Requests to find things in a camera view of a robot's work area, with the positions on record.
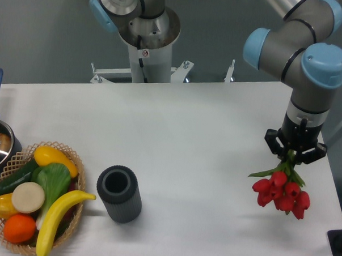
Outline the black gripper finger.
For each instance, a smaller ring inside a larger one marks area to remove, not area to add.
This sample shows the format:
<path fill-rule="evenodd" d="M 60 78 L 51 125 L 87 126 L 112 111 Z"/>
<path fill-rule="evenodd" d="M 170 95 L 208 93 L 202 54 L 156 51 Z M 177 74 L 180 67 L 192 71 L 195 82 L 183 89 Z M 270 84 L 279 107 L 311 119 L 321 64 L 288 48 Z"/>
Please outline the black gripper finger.
<path fill-rule="evenodd" d="M 290 142 L 283 136 L 281 129 L 268 129 L 264 139 L 271 153 L 277 155 L 281 161 L 285 161 L 290 150 Z"/>
<path fill-rule="evenodd" d="M 311 164 L 319 159 L 326 157 L 327 154 L 327 146 L 321 142 L 316 142 L 311 146 L 300 146 L 298 150 L 296 150 L 296 154 L 294 157 L 294 162 L 297 165 L 305 163 L 306 165 Z"/>

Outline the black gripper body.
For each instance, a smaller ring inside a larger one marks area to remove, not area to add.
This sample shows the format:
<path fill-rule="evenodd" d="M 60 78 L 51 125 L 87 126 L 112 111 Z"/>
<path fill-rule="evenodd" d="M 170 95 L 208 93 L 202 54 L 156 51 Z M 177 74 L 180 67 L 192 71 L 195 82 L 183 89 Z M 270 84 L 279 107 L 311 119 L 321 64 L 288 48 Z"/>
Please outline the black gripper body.
<path fill-rule="evenodd" d="M 302 119 L 299 124 L 293 122 L 286 114 L 281 126 L 283 136 L 290 142 L 290 150 L 298 150 L 300 146 L 311 146 L 318 142 L 318 135 L 322 125 L 307 127 L 307 119 Z"/>

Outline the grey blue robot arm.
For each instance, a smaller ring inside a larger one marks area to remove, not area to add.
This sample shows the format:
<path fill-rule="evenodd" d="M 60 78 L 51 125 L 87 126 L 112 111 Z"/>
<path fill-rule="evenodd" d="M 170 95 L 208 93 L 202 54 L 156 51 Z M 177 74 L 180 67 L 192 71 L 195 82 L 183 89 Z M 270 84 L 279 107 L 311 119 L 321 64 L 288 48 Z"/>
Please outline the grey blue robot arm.
<path fill-rule="evenodd" d="M 342 8 L 336 0 L 267 2 L 284 25 L 254 30 L 243 58 L 293 91 L 281 127 L 267 130 L 265 141 L 282 161 L 310 164 L 327 153 L 318 135 L 342 85 L 342 49 L 325 42 L 341 26 Z"/>

